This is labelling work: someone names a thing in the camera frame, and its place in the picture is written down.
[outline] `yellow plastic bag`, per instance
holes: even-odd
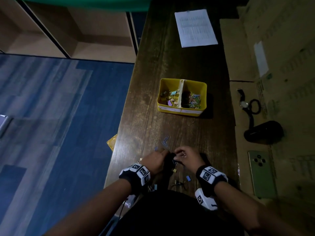
[[[111,148],[112,151],[114,150],[115,147],[116,138],[117,134],[107,141],[107,145]]]

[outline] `watch face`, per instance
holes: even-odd
[[[241,101],[241,102],[239,102],[239,105],[240,105],[242,108],[246,108],[246,107],[248,107],[248,103],[247,103],[247,102],[245,102],[245,101]]]

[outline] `left hand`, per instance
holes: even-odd
[[[161,148],[145,156],[140,161],[140,164],[144,165],[150,171],[151,175],[156,175],[163,170],[164,159],[168,154],[168,150]]]

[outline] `black wire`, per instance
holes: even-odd
[[[121,211],[120,211],[119,219],[118,219],[118,220],[120,220],[121,212],[123,211],[123,208],[124,208],[124,206],[125,206],[125,202],[126,202],[126,201],[124,201],[124,204],[123,204],[123,206],[121,207]]]

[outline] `wooden table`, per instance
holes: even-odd
[[[237,1],[227,0],[152,1],[105,186],[117,180],[123,168],[154,151],[156,146],[162,147],[161,141],[166,136],[170,151],[181,145],[196,147],[215,168],[238,182],[235,121],[219,24],[221,18],[238,18],[238,5]],[[219,44],[182,48],[174,13],[204,8]],[[205,82],[206,111],[199,118],[158,112],[161,78]],[[192,178],[186,183],[187,191],[170,186],[175,179],[184,181],[187,175]],[[195,176],[181,166],[172,175],[170,185],[169,189],[192,197],[199,188]]]

